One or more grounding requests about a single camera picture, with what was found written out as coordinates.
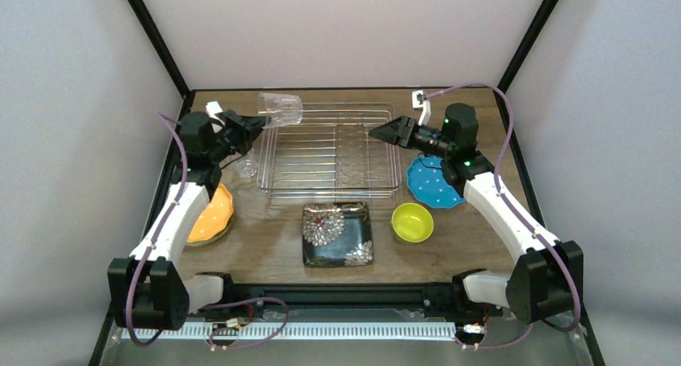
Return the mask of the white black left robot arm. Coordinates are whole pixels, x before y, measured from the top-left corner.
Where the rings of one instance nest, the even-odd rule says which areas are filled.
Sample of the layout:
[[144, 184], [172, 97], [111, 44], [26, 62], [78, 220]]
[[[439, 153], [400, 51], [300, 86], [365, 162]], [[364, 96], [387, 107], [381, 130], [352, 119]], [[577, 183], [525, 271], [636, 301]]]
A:
[[180, 153], [166, 199], [132, 252], [108, 266], [113, 318], [118, 327], [129, 330], [178, 330], [188, 315], [222, 298], [223, 275], [198, 274], [184, 280], [177, 264], [191, 230], [216, 194], [222, 162], [246, 155], [267, 125], [264, 116], [232, 110], [190, 112], [180, 120], [163, 121]]

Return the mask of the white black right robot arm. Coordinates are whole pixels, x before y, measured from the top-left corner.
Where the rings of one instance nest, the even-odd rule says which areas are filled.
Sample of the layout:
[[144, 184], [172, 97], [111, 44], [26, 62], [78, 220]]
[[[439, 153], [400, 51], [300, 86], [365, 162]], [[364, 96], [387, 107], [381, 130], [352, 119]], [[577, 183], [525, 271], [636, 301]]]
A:
[[512, 256], [510, 275], [473, 270], [457, 282], [471, 303], [509, 309], [534, 323], [566, 313], [574, 329], [581, 321], [583, 253], [574, 241], [562, 242], [515, 199], [495, 167], [477, 148], [475, 109], [451, 104], [439, 129], [399, 116], [369, 130], [369, 136], [404, 149], [440, 158], [444, 181], [488, 222]]

